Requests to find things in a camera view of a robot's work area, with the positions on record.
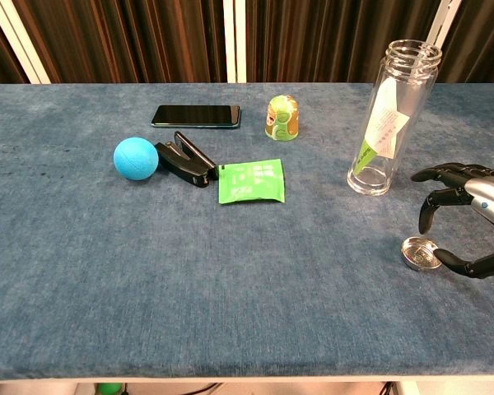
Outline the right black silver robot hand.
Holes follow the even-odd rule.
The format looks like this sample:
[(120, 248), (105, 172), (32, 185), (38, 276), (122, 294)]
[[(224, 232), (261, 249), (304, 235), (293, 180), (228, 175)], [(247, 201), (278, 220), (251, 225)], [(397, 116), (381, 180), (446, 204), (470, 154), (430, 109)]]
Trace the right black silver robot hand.
[[(434, 190), (424, 200), (419, 214), (418, 230), (429, 231), (439, 207), (471, 206), (494, 225), (494, 170), (482, 165), (444, 163), (420, 170), (411, 176), (414, 182), (434, 180), (446, 188)], [(494, 253), (475, 261), (465, 261), (445, 249), (436, 249), (434, 256), (452, 272), (461, 276), (483, 279), (494, 276)]]

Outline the clear glass cup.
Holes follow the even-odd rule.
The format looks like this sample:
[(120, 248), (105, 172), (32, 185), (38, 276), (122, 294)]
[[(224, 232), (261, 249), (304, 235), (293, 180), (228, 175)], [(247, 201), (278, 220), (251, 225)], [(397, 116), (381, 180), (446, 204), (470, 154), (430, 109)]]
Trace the clear glass cup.
[(441, 50), (424, 41), (399, 39), (388, 45), (380, 61), (361, 126), (361, 145), (378, 88), (387, 77), (392, 77), (397, 82), (397, 110), (410, 119), (396, 137), (393, 159), (376, 156), (361, 173), (354, 174), (360, 145), (347, 172), (347, 183), (354, 191), (371, 196), (380, 196), (388, 192), (412, 131), (436, 81), (440, 61)]

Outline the white green paper leaflet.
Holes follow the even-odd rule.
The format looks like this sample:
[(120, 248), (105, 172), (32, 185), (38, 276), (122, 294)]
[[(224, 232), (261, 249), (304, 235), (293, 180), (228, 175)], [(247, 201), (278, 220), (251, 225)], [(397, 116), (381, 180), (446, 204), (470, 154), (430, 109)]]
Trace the white green paper leaflet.
[(376, 156), (393, 159), (396, 137), (409, 119), (397, 110), (397, 82), (387, 77), (378, 88), (354, 174), (361, 173)]

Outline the green sachet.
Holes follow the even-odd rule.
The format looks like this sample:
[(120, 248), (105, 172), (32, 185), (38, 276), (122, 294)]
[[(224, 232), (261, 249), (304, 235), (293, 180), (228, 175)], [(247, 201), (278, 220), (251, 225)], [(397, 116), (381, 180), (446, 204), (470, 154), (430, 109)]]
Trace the green sachet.
[(280, 159), (218, 166), (218, 202), (253, 200), (285, 202), (285, 182)]

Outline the black smartphone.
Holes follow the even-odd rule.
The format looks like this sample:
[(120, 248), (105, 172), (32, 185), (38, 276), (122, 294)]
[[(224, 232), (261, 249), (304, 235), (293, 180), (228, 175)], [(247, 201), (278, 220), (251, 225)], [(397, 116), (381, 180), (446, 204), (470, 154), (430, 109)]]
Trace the black smartphone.
[(236, 128), (240, 124), (238, 105), (159, 105), (151, 120), (163, 128)]

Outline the blue fabric table cover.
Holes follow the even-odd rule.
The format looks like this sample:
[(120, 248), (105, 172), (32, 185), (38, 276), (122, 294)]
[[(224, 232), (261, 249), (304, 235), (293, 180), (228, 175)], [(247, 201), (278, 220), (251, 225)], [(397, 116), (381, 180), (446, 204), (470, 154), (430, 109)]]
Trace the blue fabric table cover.
[[(401, 257), (445, 162), (494, 169), (494, 84), (437, 85), (390, 190), (351, 190), (359, 84), (0, 85), (0, 380), (494, 374), (494, 277)], [(299, 134), (265, 133), (291, 95)], [(122, 178), (166, 103), (236, 104), (189, 130), (219, 164), (278, 158), (286, 200), (221, 205), (160, 170)]]

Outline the black stapler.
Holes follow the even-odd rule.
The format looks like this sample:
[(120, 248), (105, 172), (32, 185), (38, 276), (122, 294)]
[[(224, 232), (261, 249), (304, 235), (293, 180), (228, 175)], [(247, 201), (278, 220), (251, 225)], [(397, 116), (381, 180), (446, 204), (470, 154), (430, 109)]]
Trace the black stapler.
[(176, 131), (174, 141), (155, 145), (163, 167), (184, 181), (205, 188), (211, 180), (218, 180), (217, 165), (183, 133)]

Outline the blue ball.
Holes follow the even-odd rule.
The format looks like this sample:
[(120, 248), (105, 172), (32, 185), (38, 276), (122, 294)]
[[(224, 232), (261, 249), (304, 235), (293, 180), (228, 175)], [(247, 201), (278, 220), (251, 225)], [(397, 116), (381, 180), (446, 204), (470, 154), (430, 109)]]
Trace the blue ball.
[(122, 140), (114, 149), (115, 169), (126, 179), (141, 181), (149, 178), (159, 165), (156, 148), (142, 137)]

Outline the dark pleated curtain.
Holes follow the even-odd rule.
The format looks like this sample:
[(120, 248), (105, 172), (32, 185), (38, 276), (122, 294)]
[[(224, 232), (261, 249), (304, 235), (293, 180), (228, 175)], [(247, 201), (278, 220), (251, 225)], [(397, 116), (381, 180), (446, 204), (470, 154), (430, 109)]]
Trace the dark pleated curtain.
[[(222, 0), (12, 0), (51, 83), (227, 82)], [(371, 82), (440, 0), (245, 0), (247, 82)], [(441, 82), (494, 82), (494, 0), (462, 0)], [(0, 83), (30, 83), (0, 28)]]

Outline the white frame post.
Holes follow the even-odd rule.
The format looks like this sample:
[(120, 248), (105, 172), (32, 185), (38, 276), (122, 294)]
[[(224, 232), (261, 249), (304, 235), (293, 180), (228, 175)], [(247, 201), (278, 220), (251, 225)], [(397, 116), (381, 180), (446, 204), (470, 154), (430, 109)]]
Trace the white frame post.
[(440, 0), (426, 42), (442, 49), (462, 0)]
[(222, 0), (228, 83), (247, 82), (246, 2)]
[(31, 84), (50, 84), (50, 78), (12, 0), (0, 0), (0, 28)]

